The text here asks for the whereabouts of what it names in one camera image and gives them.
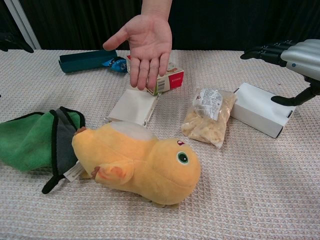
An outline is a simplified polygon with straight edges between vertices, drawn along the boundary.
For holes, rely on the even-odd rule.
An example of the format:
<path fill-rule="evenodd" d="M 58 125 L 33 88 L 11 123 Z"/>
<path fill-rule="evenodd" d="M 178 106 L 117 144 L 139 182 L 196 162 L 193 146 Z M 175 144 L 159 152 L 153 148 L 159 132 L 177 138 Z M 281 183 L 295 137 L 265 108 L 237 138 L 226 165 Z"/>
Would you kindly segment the robot right hand black silver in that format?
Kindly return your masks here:
<path fill-rule="evenodd" d="M 264 62 L 286 67 L 303 76 L 309 87 L 295 97 L 287 98 L 275 95 L 270 98 L 274 103 L 287 107 L 304 104 L 320 96 L 320 39 L 304 41 L 284 40 L 247 49 L 240 56 L 243 60 L 258 59 Z"/>

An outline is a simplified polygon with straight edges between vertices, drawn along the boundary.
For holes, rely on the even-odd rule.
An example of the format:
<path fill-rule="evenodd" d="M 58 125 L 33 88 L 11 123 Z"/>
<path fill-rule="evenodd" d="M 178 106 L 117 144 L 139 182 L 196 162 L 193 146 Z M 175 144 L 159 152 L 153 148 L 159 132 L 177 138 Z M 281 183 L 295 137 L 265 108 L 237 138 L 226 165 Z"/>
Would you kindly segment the robot left hand black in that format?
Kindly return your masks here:
<path fill-rule="evenodd" d="M 33 53 L 34 50 L 25 41 L 11 32 L 0 31 L 0 50 L 7 52 L 9 49 L 21 49 L 28 53 Z"/>

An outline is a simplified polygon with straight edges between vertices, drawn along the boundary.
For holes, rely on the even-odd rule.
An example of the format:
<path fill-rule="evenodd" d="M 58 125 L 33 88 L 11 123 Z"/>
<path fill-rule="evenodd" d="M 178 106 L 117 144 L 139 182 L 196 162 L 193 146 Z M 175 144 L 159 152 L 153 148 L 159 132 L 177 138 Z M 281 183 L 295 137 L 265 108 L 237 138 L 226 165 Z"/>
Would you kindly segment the person's bare hand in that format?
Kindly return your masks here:
<path fill-rule="evenodd" d="M 158 12 L 142 13 L 129 20 L 103 43 L 106 51 L 128 41 L 130 84 L 134 88 L 153 89 L 158 76 L 167 72 L 172 50 L 172 32 L 168 16 Z"/>

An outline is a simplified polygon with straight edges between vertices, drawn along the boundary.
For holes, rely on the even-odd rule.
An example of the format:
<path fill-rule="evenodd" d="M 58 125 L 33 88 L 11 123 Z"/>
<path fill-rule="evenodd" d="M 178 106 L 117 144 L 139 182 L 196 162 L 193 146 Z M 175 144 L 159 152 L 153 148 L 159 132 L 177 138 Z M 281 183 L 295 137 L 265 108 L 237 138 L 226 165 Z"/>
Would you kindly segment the clear bag of beige snacks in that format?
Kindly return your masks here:
<path fill-rule="evenodd" d="M 236 100 L 237 95 L 230 91 L 197 88 L 181 125 L 182 133 L 190 139 L 212 144 L 220 149 Z"/>

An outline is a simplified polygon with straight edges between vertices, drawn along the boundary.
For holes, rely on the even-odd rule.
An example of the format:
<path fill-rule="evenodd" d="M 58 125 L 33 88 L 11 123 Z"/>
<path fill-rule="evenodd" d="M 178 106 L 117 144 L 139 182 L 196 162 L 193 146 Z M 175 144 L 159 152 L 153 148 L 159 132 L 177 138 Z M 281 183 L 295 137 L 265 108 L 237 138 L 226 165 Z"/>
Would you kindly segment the person's bare forearm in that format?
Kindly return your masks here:
<path fill-rule="evenodd" d="M 173 0 L 142 0 L 141 14 L 168 20 Z"/>

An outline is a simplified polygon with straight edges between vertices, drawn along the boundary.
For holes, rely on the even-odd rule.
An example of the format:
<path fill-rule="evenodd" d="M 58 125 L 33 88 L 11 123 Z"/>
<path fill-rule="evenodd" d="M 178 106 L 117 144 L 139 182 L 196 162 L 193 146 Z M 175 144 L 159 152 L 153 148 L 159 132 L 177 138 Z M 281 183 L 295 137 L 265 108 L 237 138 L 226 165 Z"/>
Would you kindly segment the blue foil wrapper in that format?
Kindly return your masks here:
<path fill-rule="evenodd" d="M 125 58 L 117 56 L 102 63 L 102 65 L 118 73 L 127 73 L 127 61 Z"/>

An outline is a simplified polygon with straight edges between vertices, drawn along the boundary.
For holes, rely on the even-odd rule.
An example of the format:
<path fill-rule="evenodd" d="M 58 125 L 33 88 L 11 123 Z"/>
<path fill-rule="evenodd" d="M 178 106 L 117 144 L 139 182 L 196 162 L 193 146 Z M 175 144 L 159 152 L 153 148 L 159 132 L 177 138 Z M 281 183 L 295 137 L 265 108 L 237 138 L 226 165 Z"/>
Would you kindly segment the red white green carton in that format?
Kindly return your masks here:
<path fill-rule="evenodd" d="M 154 88 L 145 88 L 143 91 L 157 96 L 164 92 L 170 91 L 182 86 L 184 79 L 184 70 L 177 67 L 172 62 L 168 63 L 165 75 L 158 75 Z"/>

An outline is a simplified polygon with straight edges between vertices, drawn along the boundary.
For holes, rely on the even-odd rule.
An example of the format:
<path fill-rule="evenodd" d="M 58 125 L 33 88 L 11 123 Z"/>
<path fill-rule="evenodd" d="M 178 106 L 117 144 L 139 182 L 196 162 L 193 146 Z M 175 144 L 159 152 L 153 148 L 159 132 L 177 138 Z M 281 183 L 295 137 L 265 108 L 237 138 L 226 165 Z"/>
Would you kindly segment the flat white box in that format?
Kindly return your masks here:
<path fill-rule="evenodd" d="M 159 98 L 159 94 L 155 96 L 145 91 L 126 89 L 105 120 L 126 121 L 146 127 Z"/>

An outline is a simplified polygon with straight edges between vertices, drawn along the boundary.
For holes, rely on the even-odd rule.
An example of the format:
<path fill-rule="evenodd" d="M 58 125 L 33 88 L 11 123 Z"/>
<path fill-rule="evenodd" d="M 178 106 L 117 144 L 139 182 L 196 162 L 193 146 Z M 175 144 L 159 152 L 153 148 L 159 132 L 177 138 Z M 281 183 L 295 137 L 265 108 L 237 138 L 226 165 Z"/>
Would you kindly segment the long teal box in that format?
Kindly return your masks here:
<path fill-rule="evenodd" d="M 104 67 L 103 63 L 118 56 L 115 50 L 94 50 L 81 53 L 65 54 L 58 63 L 64 73 L 73 73 Z"/>

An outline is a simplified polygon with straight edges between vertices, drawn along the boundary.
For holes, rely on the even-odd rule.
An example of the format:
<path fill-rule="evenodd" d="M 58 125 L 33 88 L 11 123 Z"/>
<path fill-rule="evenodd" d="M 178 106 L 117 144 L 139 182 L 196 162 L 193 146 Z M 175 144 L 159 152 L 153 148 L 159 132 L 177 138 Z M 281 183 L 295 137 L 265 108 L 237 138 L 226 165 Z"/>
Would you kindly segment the white cardboard box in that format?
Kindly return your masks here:
<path fill-rule="evenodd" d="M 230 116 L 276 139 L 295 111 L 294 106 L 284 106 L 271 100 L 272 92 L 242 83 L 234 92 L 236 101 Z"/>

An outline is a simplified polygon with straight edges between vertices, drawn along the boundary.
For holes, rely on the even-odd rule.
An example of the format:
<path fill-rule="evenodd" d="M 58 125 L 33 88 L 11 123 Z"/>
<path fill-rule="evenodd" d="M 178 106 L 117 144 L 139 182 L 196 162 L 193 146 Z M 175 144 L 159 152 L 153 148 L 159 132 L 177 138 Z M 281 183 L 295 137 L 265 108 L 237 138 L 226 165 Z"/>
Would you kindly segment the green grey cloth black trim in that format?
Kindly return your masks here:
<path fill-rule="evenodd" d="M 63 106 L 2 122 L 0 161 L 22 172 L 50 167 L 52 177 L 42 188 L 48 194 L 60 180 L 72 182 L 84 171 L 72 139 L 85 124 L 81 112 Z"/>

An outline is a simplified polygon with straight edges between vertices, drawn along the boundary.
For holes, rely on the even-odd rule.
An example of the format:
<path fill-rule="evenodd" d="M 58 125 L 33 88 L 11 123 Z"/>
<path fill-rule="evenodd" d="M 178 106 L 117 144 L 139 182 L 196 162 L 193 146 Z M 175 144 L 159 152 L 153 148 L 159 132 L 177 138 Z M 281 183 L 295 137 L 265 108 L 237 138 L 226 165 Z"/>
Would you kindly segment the yellow plush duck toy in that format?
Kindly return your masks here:
<path fill-rule="evenodd" d="M 178 206 L 200 179 L 200 161 L 190 145 L 178 138 L 159 139 L 136 123 L 83 126 L 71 145 L 86 178 L 138 194 L 159 208 Z"/>

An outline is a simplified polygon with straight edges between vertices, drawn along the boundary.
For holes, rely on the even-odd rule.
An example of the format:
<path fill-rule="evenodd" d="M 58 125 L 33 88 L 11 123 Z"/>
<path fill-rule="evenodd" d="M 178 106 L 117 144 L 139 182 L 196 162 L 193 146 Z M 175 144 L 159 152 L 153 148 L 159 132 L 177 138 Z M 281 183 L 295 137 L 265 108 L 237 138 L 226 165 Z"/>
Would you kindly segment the beige woven tablecloth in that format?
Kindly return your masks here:
<path fill-rule="evenodd" d="M 64 50 L 0 51 L 0 123 L 61 106 L 97 128 L 129 86 L 104 68 L 65 74 Z M 221 148 L 189 140 L 201 162 L 177 209 L 92 180 L 42 188 L 49 168 L 0 162 L 0 240 L 320 240 L 320 96 L 298 106 L 277 138 L 230 118 Z"/>

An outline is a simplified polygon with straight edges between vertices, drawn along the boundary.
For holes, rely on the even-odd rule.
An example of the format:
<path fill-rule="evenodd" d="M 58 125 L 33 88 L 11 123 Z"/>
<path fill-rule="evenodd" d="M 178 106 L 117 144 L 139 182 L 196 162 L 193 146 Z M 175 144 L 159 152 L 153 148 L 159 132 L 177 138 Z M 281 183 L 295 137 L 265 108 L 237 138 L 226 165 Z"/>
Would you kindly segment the white metal frame post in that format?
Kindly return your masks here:
<path fill-rule="evenodd" d="M 20 0 L 4 0 L 25 42 L 33 50 L 41 50 L 41 45 L 34 33 L 28 17 L 20 3 Z"/>

